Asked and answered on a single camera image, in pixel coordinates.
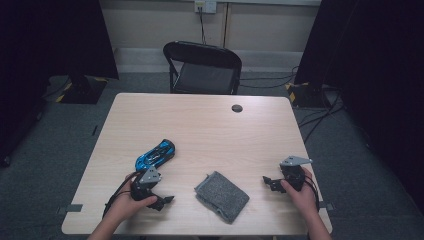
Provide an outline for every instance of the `white wall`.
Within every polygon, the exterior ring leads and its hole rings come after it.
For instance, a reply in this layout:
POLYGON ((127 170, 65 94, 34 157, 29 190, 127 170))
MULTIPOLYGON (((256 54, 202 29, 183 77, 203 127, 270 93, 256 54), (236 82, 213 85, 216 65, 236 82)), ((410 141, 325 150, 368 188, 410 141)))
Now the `white wall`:
MULTIPOLYGON (((285 71, 300 62, 319 0, 229 1, 232 3, 218 2, 216 14, 203 14, 207 44, 240 53, 243 66, 250 64, 255 69, 275 70, 284 64, 285 71)), ((194 13, 193 1, 101 0, 100 3, 114 48, 156 49, 148 52, 160 54, 159 50, 171 41, 202 42, 200 17, 194 13)), ((152 59, 161 61, 153 65, 166 64, 162 56, 152 59)))

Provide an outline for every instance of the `baseboard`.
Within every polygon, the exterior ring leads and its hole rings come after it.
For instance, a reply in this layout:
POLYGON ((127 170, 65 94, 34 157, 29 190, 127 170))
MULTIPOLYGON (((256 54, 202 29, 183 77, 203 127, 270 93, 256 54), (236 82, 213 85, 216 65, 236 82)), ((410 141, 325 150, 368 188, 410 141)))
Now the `baseboard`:
MULTIPOLYGON (((243 63, 243 72, 291 72, 299 65, 303 52, 262 52, 234 50, 243 63)), ((168 72, 162 49, 117 48, 118 72, 168 72)))

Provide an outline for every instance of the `gray felt pad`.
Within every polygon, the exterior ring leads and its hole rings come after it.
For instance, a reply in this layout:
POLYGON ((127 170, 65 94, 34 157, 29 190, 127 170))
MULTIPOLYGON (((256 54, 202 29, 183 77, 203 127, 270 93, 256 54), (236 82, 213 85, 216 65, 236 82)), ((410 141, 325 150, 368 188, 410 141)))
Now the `gray felt pad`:
POLYGON ((217 171, 194 189, 196 198, 228 223, 234 222, 249 201, 245 192, 217 171))

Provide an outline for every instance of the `table surface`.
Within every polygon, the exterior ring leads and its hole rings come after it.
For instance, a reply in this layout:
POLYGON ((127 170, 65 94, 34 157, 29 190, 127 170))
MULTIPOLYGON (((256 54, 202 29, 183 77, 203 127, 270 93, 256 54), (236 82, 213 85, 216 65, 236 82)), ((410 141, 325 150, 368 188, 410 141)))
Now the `table surface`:
MULTIPOLYGON (((65 234, 90 234, 104 204, 135 170, 136 159, 163 139, 176 147, 158 171, 153 192, 175 196, 158 212, 140 210, 115 234, 129 235, 298 235, 305 223, 287 194, 272 192, 262 176, 282 178, 279 163, 290 155, 307 158, 291 105, 283 97, 121 93, 108 114, 72 204, 65 234), (238 104, 243 111, 236 113, 238 104), (202 205, 194 188, 218 171, 250 200, 232 224, 202 205)), ((312 171, 311 165, 305 165, 312 171)), ((327 229, 326 209, 320 210, 327 229)))

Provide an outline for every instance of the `black cable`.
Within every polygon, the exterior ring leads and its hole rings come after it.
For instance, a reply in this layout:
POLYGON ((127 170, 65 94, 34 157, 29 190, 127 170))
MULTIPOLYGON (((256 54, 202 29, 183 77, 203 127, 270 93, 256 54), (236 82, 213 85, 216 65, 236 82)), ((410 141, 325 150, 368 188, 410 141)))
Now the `black cable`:
POLYGON ((290 81, 292 80, 293 76, 295 76, 295 75, 290 75, 290 76, 287 76, 287 77, 278 78, 278 79, 284 79, 284 78, 290 78, 290 79, 289 79, 289 80, 287 80, 287 81, 286 81, 286 82, 284 82, 284 83, 281 83, 281 84, 278 84, 278 85, 275 85, 275 86, 268 86, 268 87, 256 87, 256 86, 248 86, 248 85, 242 85, 242 84, 240 84, 239 86, 240 86, 240 87, 247 87, 247 88, 276 88, 276 87, 284 86, 285 84, 287 84, 288 82, 290 82, 290 81))
POLYGON ((291 75, 285 76, 285 77, 272 77, 272 78, 241 78, 240 80, 275 80, 275 79, 286 79, 296 76, 296 73, 294 73, 294 70, 296 68, 299 68, 299 66, 293 67, 291 71, 291 75))
POLYGON ((204 45, 206 45, 205 30, 203 29, 203 8, 202 7, 198 7, 197 10, 199 11, 200 25, 202 26, 202 43, 204 45))
POLYGON ((139 174, 141 171, 137 171, 137 172, 133 172, 131 173, 123 182, 122 184, 118 187, 118 189, 115 191, 115 193, 109 198, 109 201, 105 204, 105 210, 103 211, 103 216, 102 218, 105 217, 106 213, 109 211, 110 207, 112 206, 113 202, 115 201, 116 197, 118 197, 121 193, 119 191, 121 191, 122 187, 124 187, 124 185, 131 180, 135 175, 139 174))
POLYGON ((312 185, 310 182, 308 182, 306 180, 305 180, 304 183, 306 183, 306 185, 309 186, 312 189, 312 191, 314 192, 314 195, 315 195, 315 206, 317 207, 317 211, 319 211, 319 196, 318 196, 318 190, 314 188, 315 183, 314 183, 314 185, 312 185))
POLYGON ((298 123, 298 125, 302 125, 302 124, 303 124, 303 122, 304 122, 304 121, 305 121, 308 117, 311 117, 312 115, 319 114, 319 113, 323 113, 323 112, 325 112, 325 109, 315 110, 315 112, 310 113, 310 114, 308 114, 308 115, 304 116, 304 117, 302 118, 302 120, 298 123))
POLYGON ((308 135, 306 135, 305 139, 303 140, 303 143, 306 143, 309 139, 309 137, 311 136, 311 134, 315 131, 315 129, 318 127, 318 125, 322 122, 322 120, 324 120, 324 118, 326 118, 327 116, 330 116, 331 114, 334 114, 335 112, 331 112, 331 110, 333 110, 333 108, 336 106, 337 104, 337 100, 340 97, 340 92, 337 94, 336 99, 334 100, 333 104, 331 104, 330 108, 328 109, 327 113, 324 114, 324 116, 317 118, 318 122, 317 124, 315 124, 315 126, 312 128, 312 130, 308 133, 308 135))
POLYGON ((53 92, 51 92, 51 93, 46 93, 46 95, 44 95, 44 96, 42 96, 42 98, 46 98, 46 97, 50 97, 51 95, 53 95, 53 94, 55 94, 55 93, 57 93, 59 90, 61 90, 61 89, 63 89, 65 86, 66 86, 66 84, 69 82, 69 76, 68 76, 68 78, 66 79, 66 81, 58 88, 58 89, 56 89, 56 90, 54 90, 53 92))

